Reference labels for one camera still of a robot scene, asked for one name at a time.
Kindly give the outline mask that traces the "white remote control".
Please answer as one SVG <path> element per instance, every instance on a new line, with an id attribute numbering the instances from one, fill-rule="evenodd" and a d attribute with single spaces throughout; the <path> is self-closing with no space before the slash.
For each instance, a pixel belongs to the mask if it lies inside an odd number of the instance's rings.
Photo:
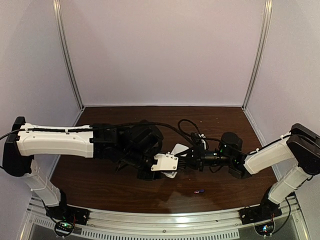
<path id="1" fill-rule="evenodd" d="M 176 155 L 178 153 L 181 153 L 183 151 L 188 150 L 189 147 L 180 143 L 177 143 L 172 151 L 170 152 L 171 155 Z M 163 175 L 165 175 L 167 178 L 174 179 L 178 173 L 178 171 L 162 171 L 161 172 Z"/>

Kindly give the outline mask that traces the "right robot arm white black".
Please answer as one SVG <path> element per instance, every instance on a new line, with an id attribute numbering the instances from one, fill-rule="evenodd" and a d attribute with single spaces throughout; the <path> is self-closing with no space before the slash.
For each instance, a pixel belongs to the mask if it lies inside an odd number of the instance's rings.
<path id="1" fill-rule="evenodd" d="M 202 171 L 204 167 L 228 166 L 231 175 L 245 179 L 280 162 L 295 159 L 296 164 L 278 182 L 269 187 L 260 204 L 240 210 L 241 217 L 272 217 L 280 203 L 304 182 L 320 173 L 320 136 L 300 123 L 277 140 L 250 153 L 242 152 L 243 141 L 234 132 L 225 132 L 218 148 L 206 149 L 206 138 L 191 135 L 193 147 L 177 144 L 172 153 L 187 167 Z"/>

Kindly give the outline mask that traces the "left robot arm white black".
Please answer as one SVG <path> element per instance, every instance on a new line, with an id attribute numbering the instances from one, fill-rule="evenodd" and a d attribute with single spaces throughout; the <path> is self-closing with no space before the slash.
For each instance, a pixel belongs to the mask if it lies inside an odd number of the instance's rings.
<path id="1" fill-rule="evenodd" d="M 93 124 L 78 127 L 36 126 L 17 117 L 5 139 L 2 168 L 23 178 L 42 200 L 48 216 L 67 220 L 76 217 L 78 210 L 68 206 L 66 194 L 54 186 L 40 170 L 35 156 L 70 155 L 110 160 L 138 169 L 140 178 L 155 179 L 171 170 L 161 153 L 163 135 L 154 124 L 114 126 Z"/>

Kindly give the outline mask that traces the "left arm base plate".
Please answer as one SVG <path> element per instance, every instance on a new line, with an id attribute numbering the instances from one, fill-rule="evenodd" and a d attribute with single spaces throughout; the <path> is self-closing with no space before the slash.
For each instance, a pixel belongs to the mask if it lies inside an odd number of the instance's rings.
<path id="1" fill-rule="evenodd" d="M 86 208 L 74 206 L 45 206 L 46 215 L 54 220 L 66 221 L 72 224 L 85 226 L 87 224 L 90 211 Z"/>

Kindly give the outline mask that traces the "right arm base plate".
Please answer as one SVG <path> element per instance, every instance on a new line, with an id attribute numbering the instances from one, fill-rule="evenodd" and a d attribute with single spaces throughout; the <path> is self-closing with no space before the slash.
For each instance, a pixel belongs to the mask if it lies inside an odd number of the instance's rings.
<path id="1" fill-rule="evenodd" d="M 238 211 L 243 225 L 271 220 L 282 215 L 279 205 L 266 203 L 257 206 L 246 206 Z"/>

